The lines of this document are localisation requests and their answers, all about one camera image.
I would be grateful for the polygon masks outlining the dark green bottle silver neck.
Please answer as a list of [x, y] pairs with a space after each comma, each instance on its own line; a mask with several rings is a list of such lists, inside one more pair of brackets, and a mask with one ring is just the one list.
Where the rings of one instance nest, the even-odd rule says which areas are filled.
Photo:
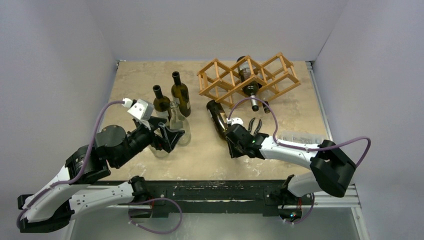
[[210, 100], [206, 104], [206, 109], [209, 112], [210, 118], [214, 124], [215, 130], [219, 137], [226, 140], [226, 131], [228, 129], [227, 114], [219, 102]]

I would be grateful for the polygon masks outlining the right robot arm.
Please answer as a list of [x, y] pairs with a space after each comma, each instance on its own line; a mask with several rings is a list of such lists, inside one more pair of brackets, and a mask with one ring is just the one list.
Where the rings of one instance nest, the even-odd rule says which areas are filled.
[[310, 170], [293, 176], [281, 189], [280, 196], [288, 204], [320, 191], [333, 197], [344, 197], [357, 169], [356, 164], [330, 140], [320, 144], [289, 142], [266, 133], [253, 135], [240, 124], [230, 126], [225, 138], [232, 158], [248, 156], [280, 160]]

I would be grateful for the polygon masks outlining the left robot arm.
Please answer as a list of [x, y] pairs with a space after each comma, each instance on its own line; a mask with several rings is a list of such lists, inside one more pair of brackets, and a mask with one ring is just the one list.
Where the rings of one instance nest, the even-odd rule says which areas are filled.
[[146, 124], [136, 123], [133, 131], [118, 125], [96, 131], [90, 143], [75, 151], [45, 187], [18, 197], [18, 229], [21, 233], [51, 233], [91, 211], [153, 202], [142, 176], [96, 193], [83, 193], [83, 189], [109, 176], [112, 168], [119, 169], [147, 147], [170, 153], [184, 134], [182, 129], [170, 129], [159, 117], [151, 117]]

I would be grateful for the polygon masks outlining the square clear whisky bottle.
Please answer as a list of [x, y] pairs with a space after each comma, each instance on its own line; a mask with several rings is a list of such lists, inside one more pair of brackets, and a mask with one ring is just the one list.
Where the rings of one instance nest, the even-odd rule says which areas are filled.
[[268, 101], [264, 101], [264, 103], [262, 104], [262, 107], [265, 114], [269, 114], [271, 112]]

